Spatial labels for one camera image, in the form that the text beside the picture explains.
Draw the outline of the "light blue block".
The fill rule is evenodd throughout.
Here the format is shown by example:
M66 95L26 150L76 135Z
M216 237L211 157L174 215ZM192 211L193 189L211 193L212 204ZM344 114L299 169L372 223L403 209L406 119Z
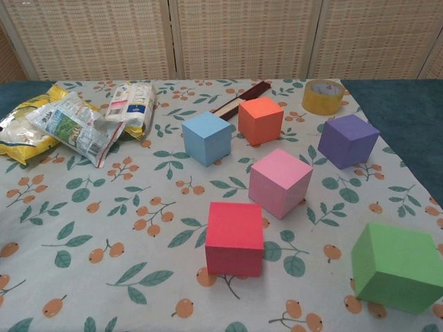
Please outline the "light blue block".
M186 153L203 166L231 153L231 124L211 112L184 121L182 132Z

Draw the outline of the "light pink block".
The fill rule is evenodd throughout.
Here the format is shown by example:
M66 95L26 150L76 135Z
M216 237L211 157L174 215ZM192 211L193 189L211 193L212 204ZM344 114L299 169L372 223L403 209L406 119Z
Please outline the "light pink block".
M248 197L283 219L305 198L312 173L312 166L275 149L252 165Z

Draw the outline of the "purple block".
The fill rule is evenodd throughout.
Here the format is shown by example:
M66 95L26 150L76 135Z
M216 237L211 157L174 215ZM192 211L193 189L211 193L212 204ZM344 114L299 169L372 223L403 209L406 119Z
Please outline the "purple block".
M337 168L366 161L380 131L356 115L328 120L323 126L318 151Z

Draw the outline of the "green block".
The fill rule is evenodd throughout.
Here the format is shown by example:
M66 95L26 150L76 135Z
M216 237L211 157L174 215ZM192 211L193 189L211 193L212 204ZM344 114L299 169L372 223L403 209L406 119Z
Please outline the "green block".
M351 257L359 299L420 314L443 297L443 259L427 232L369 222Z

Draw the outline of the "orange block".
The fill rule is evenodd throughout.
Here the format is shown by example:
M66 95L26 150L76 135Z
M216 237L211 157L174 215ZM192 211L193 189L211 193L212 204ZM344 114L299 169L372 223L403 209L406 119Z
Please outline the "orange block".
M238 130L252 146L277 140L283 115L283 109L269 97L247 100L239 105Z

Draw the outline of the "hot pink block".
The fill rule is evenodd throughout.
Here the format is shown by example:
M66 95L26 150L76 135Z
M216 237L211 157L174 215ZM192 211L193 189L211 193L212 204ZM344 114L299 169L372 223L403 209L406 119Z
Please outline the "hot pink block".
M254 203L212 202L205 252L210 274L259 277L264 255L262 208Z

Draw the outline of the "dark red folded fan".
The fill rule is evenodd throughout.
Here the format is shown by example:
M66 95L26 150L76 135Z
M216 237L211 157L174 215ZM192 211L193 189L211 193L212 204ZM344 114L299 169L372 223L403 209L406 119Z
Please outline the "dark red folded fan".
M238 114L239 105L245 101L253 100L258 97L260 97L263 93L268 91L271 88L271 85L268 82L261 81L260 83L256 84L249 90L245 91L243 94L237 96L236 98L232 99L231 101L227 102L220 108L211 111L212 114L215 116L228 121L233 116Z

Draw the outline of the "flat yellow snack bag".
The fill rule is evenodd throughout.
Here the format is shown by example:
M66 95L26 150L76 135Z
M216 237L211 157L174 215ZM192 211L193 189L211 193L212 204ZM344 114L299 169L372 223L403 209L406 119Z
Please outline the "flat yellow snack bag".
M135 139L142 139L150 130L156 102L156 91L152 83L132 83L128 86L125 105L125 131Z

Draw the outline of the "white snack bag blue label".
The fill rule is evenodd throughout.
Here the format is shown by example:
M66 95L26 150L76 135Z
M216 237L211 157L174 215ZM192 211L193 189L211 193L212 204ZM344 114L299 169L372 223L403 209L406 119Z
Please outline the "white snack bag blue label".
M105 118L142 130L150 125L156 91L152 83L124 83L117 86Z

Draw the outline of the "yellow packing tape roll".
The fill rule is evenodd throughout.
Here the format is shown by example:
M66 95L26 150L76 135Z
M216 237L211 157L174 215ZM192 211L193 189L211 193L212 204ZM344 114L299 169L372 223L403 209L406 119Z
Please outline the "yellow packing tape roll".
M345 88L332 80L310 80L305 85L302 107L316 115L334 115L341 108Z

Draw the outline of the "floral fruit print tablecloth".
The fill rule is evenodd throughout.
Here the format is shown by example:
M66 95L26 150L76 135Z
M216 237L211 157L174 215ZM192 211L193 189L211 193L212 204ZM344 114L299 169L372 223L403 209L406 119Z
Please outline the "floral fruit print tablecloth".
M156 82L150 134L121 136L101 168L65 145L26 165L0 156L0 332L443 332L443 299L414 315L355 298L369 219L428 232L443 254L443 208L382 139L363 163L331 164L304 81L271 83L277 140L254 147L233 128L213 165L186 154L182 123L251 85ZM209 275L210 203L248 202L252 165L275 149L312 167L305 200L263 214L259 277Z

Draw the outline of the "crumpled white green snack bag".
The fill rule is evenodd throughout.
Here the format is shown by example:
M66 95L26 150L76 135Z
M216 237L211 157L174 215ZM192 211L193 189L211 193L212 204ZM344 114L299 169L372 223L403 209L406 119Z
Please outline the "crumpled white green snack bag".
M107 120L77 93L45 104L26 115L27 121L101 168L124 123Z

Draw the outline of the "bamboo folding screen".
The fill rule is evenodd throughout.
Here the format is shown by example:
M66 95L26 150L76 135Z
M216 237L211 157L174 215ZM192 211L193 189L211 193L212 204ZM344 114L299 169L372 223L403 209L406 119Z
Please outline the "bamboo folding screen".
M0 83L443 79L443 0L0 0Z

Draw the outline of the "yellow marshmallow snack bag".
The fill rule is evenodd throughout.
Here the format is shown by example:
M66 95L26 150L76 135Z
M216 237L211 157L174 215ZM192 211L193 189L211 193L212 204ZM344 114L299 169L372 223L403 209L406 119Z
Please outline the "yellow marshmallow snack bag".
M68 94L67 90L54 84L47 92L22 102L4 116L0 121L0 155L7 155L26 165L28 159L59 144L57 138L30 123L26 115L46 104L57 102Z

